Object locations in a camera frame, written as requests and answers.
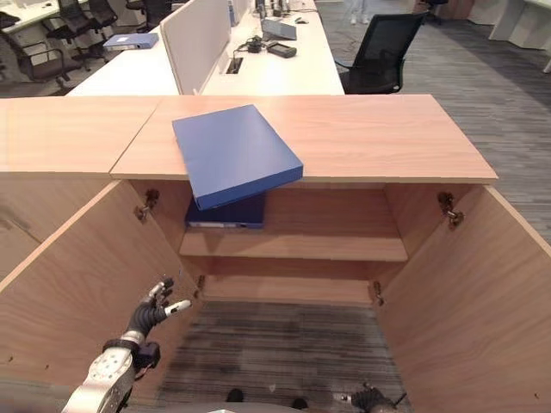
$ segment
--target open cabinet door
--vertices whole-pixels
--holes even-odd
[[[381,327],[416,413],[551,411],[551,248],[476,188],[384,290]]]
[[[134,215],[142,205],[128,182],[111,182],[0,282],[3,379],[79,385],[159,280],[174,279],[171,302],[192,299],[195,284],[155,219],[150,214],[142,223]],[[148,337],[159,342],[163,358],[135,396],[148,398],[158,388],[200,307],[192,301]]]

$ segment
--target black office chair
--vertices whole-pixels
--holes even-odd
[[[161,20],[172,13],[172,3],[167,0],[144,0],[144,5],[145,25],[137,29],[139,33],[153,30]]]
[[[90,30],[95,30],[99,33],[96,27],[96,20],[84,13],[78,0],[58,0],[58,5],[59,17],[48,17],[46,20],[61,20],[64,25],[51,29],[44,21],[41,22],[42,26],[47,30],[46,37],[48,39],[66,40],[67,43],[71,44],[78,36]],[[103,56],[102,47],[97,47],[95,51],[89,50],[88,52],[84,52],[81,46],[75,44],[75,49],[77,50],[77,56],[73,56],[73,58],[82,60],[86,71],[90,71],[90,68],[86,65],[86,59],[103,59],[105,63],[108,62]]]
[[[436,8],[443,4],[449,3],[449,0],[422,0],[421,3],[426,3],[428,6],[427,11],[429,12],[429,14],[427,15],[427,19],[431,18],[438,24],[442,24],[443,20],[438,15],[436,15]]]
[[[28,76],[33,82],[46,82],[55,79],[61,89],[67,89],[63,80],[71,80],[67,73],[82,67],[82,63],[67,58],[60,49],[48,49],[46,42],[40,41],[32,45],[20,46],[8,34],[0,30],[0,38],[9,46],[17,58],[17,65],[21,73]],[[25,49],[31,46],[44,45],[43,52],[27,54]],[[33,65],[33,57],[46,55],[46,62]]]
[[[88,0],[88,5],[90,13],[94,17],[92,27],[95,30],[101,31],[103,28],[111,26],[119,20],[119,16],[115,13],[108,0]],[[104,40],[107,40],[103,32],[102,37]]]
[[[363,37],[354,64],[335,63],[348,69],[341,73],[344,93],[374,95],[402,89],[404,56],[427,12],[413,15],[374,15]]]
[[[142,15],[145,14],[145,5],[142,0],[127,0],[127,4],[125,7],[129,10],[140,11]]]

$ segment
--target white desk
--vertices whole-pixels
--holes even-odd
[[[490,40],[551,53],[551,0],[507,0]],[[543,71],[551,71],[551,60]]]
[[[307,5],[303,9],[315,7],[313,1],[305,3]],[[225,71],[214,71],[202,94],[343,95],[343,86],[318,13],[293,13],[282,22],[294,24],[298,16],[308,21],[308,24],[296,25],[297,40],[281,41],[297,48],[294,58],[283,59],[265,50],[259,54],[236,53],[236,57],[243,58],[239,74],[227,75]],[[235,32],[232,32],[230,44],[226,48],[228,56],[231,57],[239,45],[255,34],[262,36],[260,20],[248,13]]]
[[[313,0],[293,2],[301,9],[315,8]],[[258,34],[260,21],[247,12],[232,36],[202,93],[205,95],[343,95],[337,69],[317,13],[293,13],[293,22],[302,16],[309,24],[298,24],[297,41],[283,42],[298,49],[297,56],[282,59],[263,51],[258,55],[239,53],[244,61],[237,75],[226,71],[227,56],[236,46]],[[177,95],[176,81],[162,39],[149,50],[122,52],[94,75],[79,84],[69,96],[146,96]]]
[[[87,1],[88,0],[79,0],[78,2],[86,3]],[[59,13],[59,6],[57,0],[46,0],[42,3],[27,6],[26,8],[19,8],[17,5],[12,3],[9,6],[2,7],[0,10],[10,15],[15,15],[21,19],[14,26],[10,26],[9,28],[5,28],[3,30],[5,33],[12,33]]]
[[[160,36],[159,28],[152,33]],[[151,49],[126,50],[73,89],[69,96],[177,95],[162,39]]]

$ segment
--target robotic arm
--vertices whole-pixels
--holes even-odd
[[[62,413],[118,413],[126,407],[134,381],[155,368],[161,358],[158,344],[145,342],[147,335],[167,317],[191,306],[188,299],[163,306],[173,285],[172,279],[161,281],[142,299],[126,332],[105,343]]]

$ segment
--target wooden cabinet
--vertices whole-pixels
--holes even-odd
[[[191,187],[170,122],[246,103],[304,179],[269,192],[261,231],[186,231]],[[0,282],[0,376],[78,384],[166,274],[195,305],[154,330],[164,360],[138,395],[158,387],[202,301],[266,301],[373,306],[417,412],[549,410],[551,249],[430,96],[169,96],[140,116],[109,182]],[[149,189],[160,197],[142,223]]]

